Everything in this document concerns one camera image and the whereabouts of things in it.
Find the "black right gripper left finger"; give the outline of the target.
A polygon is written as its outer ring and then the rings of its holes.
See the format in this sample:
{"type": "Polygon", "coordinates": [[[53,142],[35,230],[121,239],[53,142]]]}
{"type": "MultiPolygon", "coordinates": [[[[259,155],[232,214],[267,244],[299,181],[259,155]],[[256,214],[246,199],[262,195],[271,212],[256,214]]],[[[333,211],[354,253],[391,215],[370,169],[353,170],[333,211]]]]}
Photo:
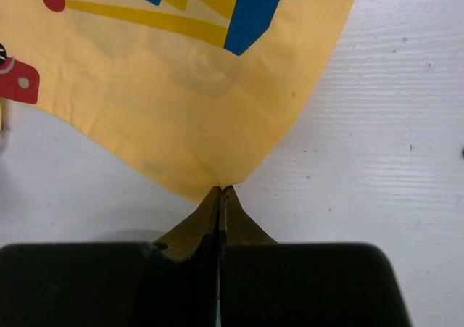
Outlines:
{"type": "Polygon", "coordinates": [[[192,257],[204,236],[214,233],[220,203],[220,187],[213,187],[187,218],[177,224],[152,245],[171,260],[183,261],[192,257]]]}

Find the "yellow cartoon car placemat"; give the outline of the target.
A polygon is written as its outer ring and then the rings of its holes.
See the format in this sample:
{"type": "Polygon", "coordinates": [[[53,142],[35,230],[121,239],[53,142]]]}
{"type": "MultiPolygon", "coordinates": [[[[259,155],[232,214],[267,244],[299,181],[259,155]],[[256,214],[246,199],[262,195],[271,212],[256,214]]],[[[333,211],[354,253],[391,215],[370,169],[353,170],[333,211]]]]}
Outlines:
{"type": "Polygon", "coordinates": [[[1,0],[1,129],[29,105],[200,200],[288,133],[354,1],[1,0]]]}

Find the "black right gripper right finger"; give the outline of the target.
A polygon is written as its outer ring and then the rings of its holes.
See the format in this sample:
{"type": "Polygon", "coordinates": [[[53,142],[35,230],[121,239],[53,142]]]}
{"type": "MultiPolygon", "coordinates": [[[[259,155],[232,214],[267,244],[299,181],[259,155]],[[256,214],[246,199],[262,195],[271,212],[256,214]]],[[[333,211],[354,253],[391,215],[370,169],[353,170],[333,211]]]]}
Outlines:
{"type": "Polygon", "coordinates": [[[222,191],[219,206],[220,243],[226,246],[276,245],[244,210],[233,186],[222,191]]]}

